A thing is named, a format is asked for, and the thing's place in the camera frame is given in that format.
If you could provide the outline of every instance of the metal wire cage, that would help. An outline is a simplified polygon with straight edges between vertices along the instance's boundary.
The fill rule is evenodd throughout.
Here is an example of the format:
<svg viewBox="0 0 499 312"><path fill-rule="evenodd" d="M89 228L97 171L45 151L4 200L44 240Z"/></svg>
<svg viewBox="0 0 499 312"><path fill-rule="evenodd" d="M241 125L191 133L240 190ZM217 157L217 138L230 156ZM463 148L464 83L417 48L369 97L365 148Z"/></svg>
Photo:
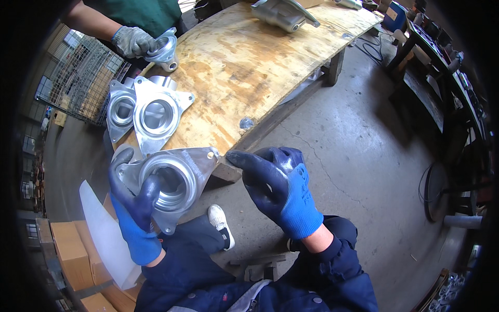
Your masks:
<svg viewBox="0 0 499 312"><path fill-rule="evenodd" d="M66 51L50 75L42 81L37 99L76 119L102 125L109 102L109 82L121 81L130 68L99 40L70 30Z"/></svg>

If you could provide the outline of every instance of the floor crack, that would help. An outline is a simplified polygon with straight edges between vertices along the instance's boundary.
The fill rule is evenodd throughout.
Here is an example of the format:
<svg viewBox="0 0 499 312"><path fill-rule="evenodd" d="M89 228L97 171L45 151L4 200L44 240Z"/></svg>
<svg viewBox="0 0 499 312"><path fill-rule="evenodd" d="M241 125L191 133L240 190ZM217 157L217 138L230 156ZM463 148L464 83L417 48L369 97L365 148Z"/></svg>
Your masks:
<svg viewBox="0 0 499 312"><path fill-rule="evenodd" d="M324 164L322 163L322 159L320 159L319 155L317 155L317 152L315 151L315 148L313 148L313 147L310 145L310 143L309 143L308 141L304 140L303 138L301 138L300 136L298 136L298 135L296 135L296 134L293 134L291 131L289 131L288 129L286 129L286 127L284 127L282 124L280 124L280 126L281 126L284 130L286 130L287 132L289 132L289 134L291 134L291 136L294 136L295 138L298 138L298 139L302 140L303 142L305 142L305 143L308 145L308 147L310 147L310 148L312 149L312 151L313 151L313 153L314 153L315 157L316 157L316 158L319 160L319 162L320 162L320 166L322 167L322 170L324 170L325 174L326 174L326 175L327 175L327 177L329 178L329 181L331 182L331 184L332 184L332 185L334 185L334 187L335 187L338 191L340 191L341 193L345 194L348 198L350 198L350 200L352 200L352 201L354 201L354 202L359 203L359 204L360 204L360 205L361 205L361 206L362 206L362 207L363 207L366 211L369 211L369 210L367 209L367 207L366 207L366 206L364 206L364 205L360 202L360 200L353 198L353 197L352 197L352 196L350 196L347 192L345 192L344 190L340 189L340 188L336 185L336 183L334 183L334 182L333 182L333 179L331 178L331 176L329 175L329 173L328 173L328 172L327 172L327 170L326 170L326 167L325 167L325 166L324 166Z"/></svg>

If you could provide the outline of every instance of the green shirt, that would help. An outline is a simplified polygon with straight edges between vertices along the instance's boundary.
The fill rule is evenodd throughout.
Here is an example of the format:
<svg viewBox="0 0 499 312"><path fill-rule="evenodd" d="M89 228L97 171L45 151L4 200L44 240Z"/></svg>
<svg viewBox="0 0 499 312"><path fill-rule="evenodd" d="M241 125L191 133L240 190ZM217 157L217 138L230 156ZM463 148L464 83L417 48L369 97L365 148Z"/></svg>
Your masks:
<svg viewBox="0 0 499 312"><path fill-rule="evenodd" d="M140 27L157 38L182 15L176 0L84 0L89 7L124 26Z"/></svg>

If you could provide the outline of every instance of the concrete floor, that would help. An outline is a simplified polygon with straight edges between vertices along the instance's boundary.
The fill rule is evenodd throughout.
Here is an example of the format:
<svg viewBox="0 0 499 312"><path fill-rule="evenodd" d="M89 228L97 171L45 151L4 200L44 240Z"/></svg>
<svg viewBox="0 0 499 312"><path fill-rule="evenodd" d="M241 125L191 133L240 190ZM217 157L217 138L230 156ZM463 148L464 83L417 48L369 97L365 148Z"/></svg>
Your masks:
<svg viewBox="0 0 499 312"><path fill-rule="evenodd" d="M393 46L384 49L394 53ZM405 136L388 101L393 85L370 58L347 48L338 83L316 92L256 149L290 146L303 151L318 210L357 226L358 257L371 276L380 311L399 312L419 301L440 269L453 267L464 231L426 220L418 184L433 158L421 140ZM51 126L45 147L51 221L83 219L78 188L84 179L104 199L103 131L72 118L62 130ZM182 220L206 213L213 203L224 208L236 240L232 250L213 255L219 265L282 250L282 231L256 209L242 181L204 192ZM286 257L278 265L281 274L296 254Z"/></svg>

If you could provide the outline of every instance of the blue container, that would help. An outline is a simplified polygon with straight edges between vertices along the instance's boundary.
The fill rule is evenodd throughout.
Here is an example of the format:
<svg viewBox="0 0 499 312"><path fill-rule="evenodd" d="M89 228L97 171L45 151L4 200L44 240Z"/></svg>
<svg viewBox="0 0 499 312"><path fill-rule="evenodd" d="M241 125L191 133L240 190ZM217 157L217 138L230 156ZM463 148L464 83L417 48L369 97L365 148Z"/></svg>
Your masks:
<svg viewBox="0 0 499 312"><path fill-rule="evenodd" d="M383 26L391 32L401 29L406 22L406 9L400 4L392 1L383 19Z"/></svg>

